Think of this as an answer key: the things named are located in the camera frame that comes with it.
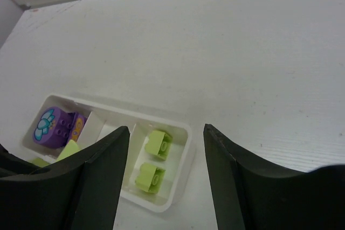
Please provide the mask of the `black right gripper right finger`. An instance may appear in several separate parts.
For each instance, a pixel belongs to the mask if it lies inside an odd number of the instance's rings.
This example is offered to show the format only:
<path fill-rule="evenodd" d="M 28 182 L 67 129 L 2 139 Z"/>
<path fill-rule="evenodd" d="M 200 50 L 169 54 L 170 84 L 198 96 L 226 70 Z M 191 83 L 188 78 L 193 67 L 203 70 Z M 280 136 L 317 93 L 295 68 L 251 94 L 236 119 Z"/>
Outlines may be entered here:
<path fill-rule="evenodd" d="M 310 172 L 272 163 L 211 124 L 205 158 L 219 229 L 344 229 L 344 166 Z"/>

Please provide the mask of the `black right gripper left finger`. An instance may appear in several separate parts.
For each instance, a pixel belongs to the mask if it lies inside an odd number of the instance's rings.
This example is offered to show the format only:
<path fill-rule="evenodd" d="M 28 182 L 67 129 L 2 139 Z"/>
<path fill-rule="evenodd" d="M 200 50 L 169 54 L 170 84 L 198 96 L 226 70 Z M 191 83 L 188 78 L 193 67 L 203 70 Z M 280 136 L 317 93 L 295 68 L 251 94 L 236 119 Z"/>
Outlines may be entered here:
<path fill-rule="evenodd" d="M 112 229 L 129 137 L 121 126 L 43 168 L 1 148 L 1 229 Z"/>

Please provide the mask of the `light green lego slide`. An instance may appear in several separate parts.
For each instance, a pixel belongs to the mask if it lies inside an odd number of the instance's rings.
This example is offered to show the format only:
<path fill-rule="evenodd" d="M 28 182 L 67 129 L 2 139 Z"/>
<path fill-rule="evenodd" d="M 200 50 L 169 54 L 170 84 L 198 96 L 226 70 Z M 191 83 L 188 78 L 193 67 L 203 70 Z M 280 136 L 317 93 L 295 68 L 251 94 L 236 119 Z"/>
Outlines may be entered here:
<path fill-rule="evenodd" d="M 61 153 L 56 159 L 53 159 L 52 163 L 58 162 L 63 160 L 69 156 L 74 155 L 75 153 L 79 152 L 80 148 L 74 140 L 70 140 L 66 146 L 62 149 Z M 40 168 L 46 167 L 50 165 L 50 162 L 43 160 L 42 158 L 35 158 L 30 161 L 31 164 L 36 165 Z"/>

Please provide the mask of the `light green lego brick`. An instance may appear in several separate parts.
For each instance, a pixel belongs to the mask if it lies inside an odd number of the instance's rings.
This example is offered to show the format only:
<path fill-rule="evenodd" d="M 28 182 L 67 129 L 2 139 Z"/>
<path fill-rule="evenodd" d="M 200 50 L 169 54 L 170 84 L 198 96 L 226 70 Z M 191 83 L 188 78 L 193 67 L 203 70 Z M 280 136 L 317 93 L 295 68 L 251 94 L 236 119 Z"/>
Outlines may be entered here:
<path fill-rule="evenodd" d="M 165 161 L 169 155 L 172 141 L 173 137 L 167 132 L 153 130 L 148 136 L 144 149 L 147 153 Z"/>
<path fill-rule="evenodd" d="M 164 175 L 164 168 L 145 162 L 140 166 L 135 186 L 143 192 L 158 194 Z"/>

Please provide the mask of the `purple flower lego block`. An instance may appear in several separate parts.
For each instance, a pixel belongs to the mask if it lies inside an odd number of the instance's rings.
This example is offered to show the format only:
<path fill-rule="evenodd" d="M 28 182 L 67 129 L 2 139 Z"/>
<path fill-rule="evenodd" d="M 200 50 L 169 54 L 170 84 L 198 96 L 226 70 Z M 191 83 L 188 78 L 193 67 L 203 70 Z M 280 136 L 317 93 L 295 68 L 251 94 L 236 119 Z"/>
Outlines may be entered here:
<path fill-rule="evenodd" d="M 68 113 L 59 107 L 49 107 L 40 116 L 33 132 L 33 141 L 50 149 L 64 147 L 77 141 L 87 122 L 79 112 Z"/>

